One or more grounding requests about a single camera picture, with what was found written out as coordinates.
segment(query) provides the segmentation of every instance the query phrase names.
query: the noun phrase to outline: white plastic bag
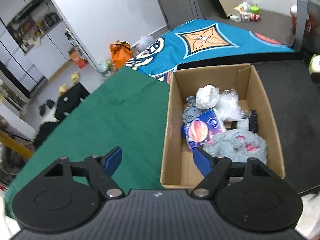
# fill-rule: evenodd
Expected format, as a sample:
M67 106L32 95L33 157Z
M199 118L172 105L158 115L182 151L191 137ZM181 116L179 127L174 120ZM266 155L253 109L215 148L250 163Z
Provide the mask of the white plastic bag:
M138 51L143 52L147 47L151 46L154 42L155 40L150 35L141 37L137 46Z
M219 101L215 105L222 121L239 121L242 118L242 110L239 105L239 96L236 90L225 90L220 93Z
M219 100L219 88L206 85L199 88L196 94L196 107L201 110L212 108Z

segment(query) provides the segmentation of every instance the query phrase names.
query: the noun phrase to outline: green bottle cap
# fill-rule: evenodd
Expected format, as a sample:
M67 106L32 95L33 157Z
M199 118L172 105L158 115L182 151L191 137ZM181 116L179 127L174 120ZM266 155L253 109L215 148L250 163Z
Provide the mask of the green bottle cap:
M252 13L259 13L259 7L258 6L251 6L250 11Z

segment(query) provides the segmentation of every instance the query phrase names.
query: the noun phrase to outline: black slipper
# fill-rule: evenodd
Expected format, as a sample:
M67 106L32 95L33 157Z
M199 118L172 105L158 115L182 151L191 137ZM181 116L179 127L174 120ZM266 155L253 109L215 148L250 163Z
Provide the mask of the black slipper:
M44 116L44 114L45 114L45 104L39 106L39 114L40 114L41 117Z
M55 101L48 99L47 102L45 103L50 109L53 108Z

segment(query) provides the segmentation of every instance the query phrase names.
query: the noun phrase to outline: orange bag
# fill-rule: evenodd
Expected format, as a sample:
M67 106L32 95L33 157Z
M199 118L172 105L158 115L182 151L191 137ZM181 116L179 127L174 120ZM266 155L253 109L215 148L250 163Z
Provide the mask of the orange bag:
M133 58L131 46L126 41L118 41L116 44L110 44L110 51L113 63L117 69L120 69L124 63Z

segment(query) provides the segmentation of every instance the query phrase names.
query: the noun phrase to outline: orange box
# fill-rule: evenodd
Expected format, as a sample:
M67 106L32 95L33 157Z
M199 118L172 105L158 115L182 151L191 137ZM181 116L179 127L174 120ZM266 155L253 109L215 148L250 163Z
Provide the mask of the orange box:
M81 58L76 51L72 52L69 57L80 69L84 68L88 63L85 59Z

